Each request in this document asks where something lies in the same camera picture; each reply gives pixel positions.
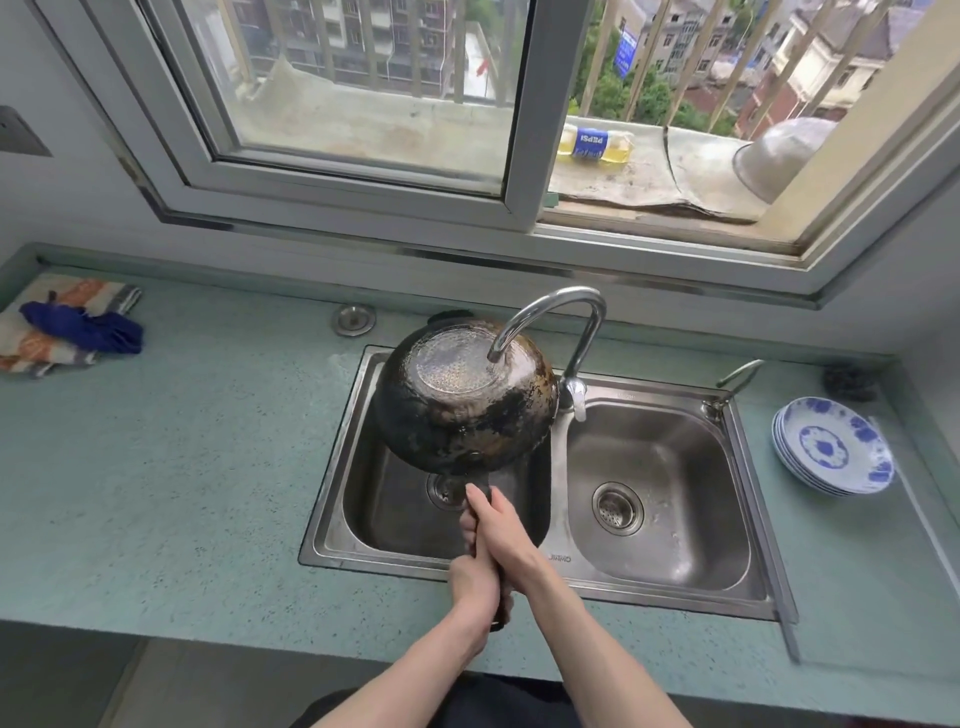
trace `double sink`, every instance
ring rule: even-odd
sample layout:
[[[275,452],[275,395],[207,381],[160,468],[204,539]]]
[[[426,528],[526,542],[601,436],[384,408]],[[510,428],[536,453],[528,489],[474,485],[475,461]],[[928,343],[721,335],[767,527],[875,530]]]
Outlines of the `double sink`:
[[[464,552],[467,481],[383,444],[371,400],[389,353],[364,352],[300,562],[445,580]],[[532,454],[488,476],[557,571],[586,598],[795,621],[733,403],[712,407],[720,390],[581,379],[586,420],[561,412]]]

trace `chrome faucet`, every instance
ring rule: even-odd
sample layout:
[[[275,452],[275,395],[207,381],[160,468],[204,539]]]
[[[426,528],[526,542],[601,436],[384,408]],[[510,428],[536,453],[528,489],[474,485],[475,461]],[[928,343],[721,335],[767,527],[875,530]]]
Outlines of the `chrome faucet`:
[[[548,293],[546,296],[524,306],[496,335],[490,351],[487,352],[487,358],[493,362],[498,361],[503,352],[510,346],[510,342],[540,316],[565,303],[577,301],[589,303],[593,310],[590,312],[587,327],[580,336],[577,348],[573,351],[560,380],[560,408],[564,412],[572,409],[573,416],[579,422],[582,422],[587,418],[587,385],[577,375],[580,373],[580,365],[583,364],[584,357],[587,356],[587,351],[590,344],[593,343],[593,337],[596,336],[597,329],[600,328],[607,316],[607,302],[596,288],[573,285]]]
[[[707,415],[707,417],[709,417],[711,420],[720,422],[723,419],[724,407],[730,403],[730,400],[732,400],[738,392],[741,392],[748,384],[750,384],[750,382],[754,380],[754,377],[756,376],[756,370],[762,367],[763,363],[763,359],[754,359],[753,361],[747,362],[742,367],[734,369],[728,375],[720,379],[717,382],[718,389],[726,387],[735,379],[743,376],[743,379],[740,381],[740,383],[733,387],[733,389],[725,391],[722,395],[714,400],[704,401],[704,414]]]

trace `hand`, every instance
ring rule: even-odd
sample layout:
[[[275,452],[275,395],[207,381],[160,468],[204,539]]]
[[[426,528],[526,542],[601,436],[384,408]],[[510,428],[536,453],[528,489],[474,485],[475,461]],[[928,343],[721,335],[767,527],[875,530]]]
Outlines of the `hand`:
[[[478,544],[478,539],[485,542],[486,550],[503,567],[510,582],[527,594],[531,580],[544,569],[549,570],[550,565],[530,541],[513,504],[499,488],[490,490],[488,502],[483,491],[472,483],[467,485],[467,500],[472,510],[464,511],[460,517],[464,540],[468,547]]]
[[[514,608],[514,598],[510,596],[510,585],[500,584],[500,575],[496,563],[487,549],[482,534],[474,534],[475,556],[460,556],[450,562],[450,591],[453,593],[451,614],[476,627],[482,640],[477,645],[479,653],[487,642],[490,625],[501,598],[504,603],[506,621],[510,621],[510,611]]]

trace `sink drain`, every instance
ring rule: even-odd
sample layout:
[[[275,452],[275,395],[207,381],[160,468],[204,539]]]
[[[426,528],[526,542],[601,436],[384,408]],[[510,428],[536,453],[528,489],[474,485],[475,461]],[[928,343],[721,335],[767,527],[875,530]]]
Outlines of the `sink drain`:
[[[616,536],[630,536],[643,525],[643,505],[623,483],[603,483],[593,492],[593,515]]]
[[[435,475],[426,479],[426,494],[442,511],[462,511],[467,505],[467,484],[464,475]]]

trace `stack of plates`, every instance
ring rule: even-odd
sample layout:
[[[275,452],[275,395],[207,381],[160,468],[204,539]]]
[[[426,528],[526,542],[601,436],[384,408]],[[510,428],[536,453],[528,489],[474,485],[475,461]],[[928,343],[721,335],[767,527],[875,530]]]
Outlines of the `stack of plates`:
[[[802,483],[830,496],[878,493],[894,460],[876,429],[848,407],[819,397],[787,404],[773,421],[774,449]]]

